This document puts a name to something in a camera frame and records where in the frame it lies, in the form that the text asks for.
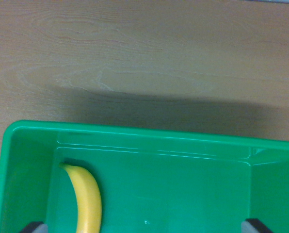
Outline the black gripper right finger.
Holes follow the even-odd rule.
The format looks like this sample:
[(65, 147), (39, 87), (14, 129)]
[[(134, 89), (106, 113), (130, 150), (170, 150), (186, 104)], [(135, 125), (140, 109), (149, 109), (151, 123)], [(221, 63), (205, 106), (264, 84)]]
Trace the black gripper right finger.
[(247, 218), (241, 223), (241, 233), (273, 233), (257, 218)]

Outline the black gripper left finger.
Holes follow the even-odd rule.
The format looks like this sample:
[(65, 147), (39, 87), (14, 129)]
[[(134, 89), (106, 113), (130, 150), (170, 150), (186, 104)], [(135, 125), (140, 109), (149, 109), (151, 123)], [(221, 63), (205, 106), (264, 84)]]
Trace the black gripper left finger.
[(48, 233), (48, 225), (42, 221), (33, 221), (26, 225), (19, 233)]

